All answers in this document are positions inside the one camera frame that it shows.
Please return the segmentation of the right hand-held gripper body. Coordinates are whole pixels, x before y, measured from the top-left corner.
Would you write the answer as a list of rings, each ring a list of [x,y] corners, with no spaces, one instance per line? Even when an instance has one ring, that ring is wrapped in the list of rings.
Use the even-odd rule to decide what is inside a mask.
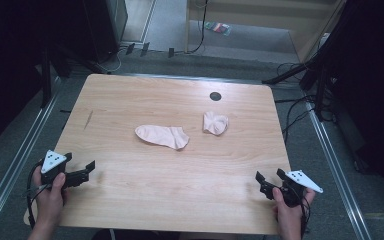
[[[280,189],[288,207],[295,207],[302,203],[304,190],[306,188],[312,189],[318,193],[323,192],[323,189],[302,170],[285,172],[282,169],[278,169],[277,175],[282,180]]]

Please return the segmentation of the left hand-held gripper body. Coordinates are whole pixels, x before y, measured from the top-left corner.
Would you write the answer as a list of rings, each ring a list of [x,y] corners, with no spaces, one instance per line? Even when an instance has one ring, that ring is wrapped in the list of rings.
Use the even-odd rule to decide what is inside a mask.
[[[59,173],[64,173],[66,164],[72,159],[71,153],[64,155],[48,150],[41,167],[41,182],[52,184]]]

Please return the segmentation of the pink sock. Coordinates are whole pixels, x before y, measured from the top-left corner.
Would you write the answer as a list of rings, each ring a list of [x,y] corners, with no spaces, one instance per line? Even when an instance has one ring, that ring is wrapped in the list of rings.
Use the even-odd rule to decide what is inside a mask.
[[[174,150],[183,149],[189,143],[189,136],[184,133],[182,127],[141,125],[135,129],[135,134],[145,142]]]
[[[203,131],[215,136],[223,134],[229,124],[229,119],[225,115],[218,115],[212,111],[205,112],[203,115]]]

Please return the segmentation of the person's right hand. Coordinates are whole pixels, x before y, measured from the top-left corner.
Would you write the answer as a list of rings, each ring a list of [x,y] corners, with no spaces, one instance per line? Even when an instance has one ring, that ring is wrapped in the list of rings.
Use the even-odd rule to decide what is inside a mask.
[[[278,188],[273,189],[275,206],[273,211],[278,222],[278,233],[297,232],[303,236],[303,224],[310,215],[310,204],[314,200],[316,193],[307,188],[303,206],[288,207],[284,202],[283,194]]]

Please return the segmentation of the person's left hand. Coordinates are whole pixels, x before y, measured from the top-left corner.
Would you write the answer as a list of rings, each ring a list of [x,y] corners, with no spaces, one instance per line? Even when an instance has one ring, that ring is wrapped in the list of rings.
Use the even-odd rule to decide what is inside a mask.
[[[66,175],[59,173],[51,185],[50,190],[43,190],[36,198],[37,219],[34,230],[53,232],[59,225],[66,195],[63,192]]]

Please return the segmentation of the black metal stand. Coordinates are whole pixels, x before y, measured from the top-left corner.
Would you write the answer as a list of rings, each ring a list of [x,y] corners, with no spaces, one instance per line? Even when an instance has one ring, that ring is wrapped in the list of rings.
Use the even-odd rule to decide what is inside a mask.
[[[44,108],[51,99],[51,67],[54,67],[58,76],[68,77],[70,67],[66,60],[67,51],[60,45],[45,46],[41,52],[41,83],[42,83],[42,103]]]

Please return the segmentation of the dark curtain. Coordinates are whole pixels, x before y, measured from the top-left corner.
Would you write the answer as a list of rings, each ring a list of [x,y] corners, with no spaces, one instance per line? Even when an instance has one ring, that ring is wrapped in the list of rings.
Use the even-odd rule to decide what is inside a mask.
[[[355,153],[384,177],[384,0],[348,0],[338,26],[333,93],[362,137]]]
[[[0,135],[43,86],[44,38],[74,0],[0,0]]]

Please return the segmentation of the black tripod stand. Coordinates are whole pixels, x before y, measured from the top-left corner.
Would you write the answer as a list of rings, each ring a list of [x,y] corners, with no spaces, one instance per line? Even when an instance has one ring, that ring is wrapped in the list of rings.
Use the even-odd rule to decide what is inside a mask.
[[[328,68],[324,50],[318,50],[308,61],[298,64],[296,67],[272,79],[262,80],[262,83],[266,85],[275,85],[301,72],[304,72],[304,75],[299,80],[300,88],[304,91],[308,91],[313,86],[316,86],[314,112],[319,121],[327,121],[327,118],[323,115],[325,109],[324,94],[326,82],[328,80]]]

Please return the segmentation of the dark cabinet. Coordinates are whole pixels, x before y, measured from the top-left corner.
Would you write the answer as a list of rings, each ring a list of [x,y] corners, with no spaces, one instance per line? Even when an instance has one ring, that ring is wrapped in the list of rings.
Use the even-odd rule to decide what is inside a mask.
[[[125,0],[83,0],[92,59],[106,61],[120,46],[128,13]]]

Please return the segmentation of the colourful packet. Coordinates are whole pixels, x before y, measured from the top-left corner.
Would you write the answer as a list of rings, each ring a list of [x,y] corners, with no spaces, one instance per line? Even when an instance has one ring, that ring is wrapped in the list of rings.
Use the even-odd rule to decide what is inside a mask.
[[[230,26],[220,22],[205,22],[204,27],[207,30],[228,36],[231,32]]]

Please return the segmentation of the metal floor rail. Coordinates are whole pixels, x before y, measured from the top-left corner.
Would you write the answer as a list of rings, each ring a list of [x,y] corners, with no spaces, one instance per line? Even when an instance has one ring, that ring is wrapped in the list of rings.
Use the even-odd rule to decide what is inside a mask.
[[[51,81],[51,98],[45,106],[36,106],[40,101],[33,99],[0,137],[0,212],[49,118],[64,83],[65,79],[55,77]]]
[[[363,213],[359,207],[358,202],[356,201],[352,189],[350,188],[344,171],[342,170],[339,158],[337,157],[336,151],[333,148],[324,124],[318,120],[311,103],[306,103],[305,106],[309,111],[309,116],[313,128],[321,144],[322,150],[328,162],[331,174],[339,191],[339,195],[357,240],[373,240],[364,219]]]

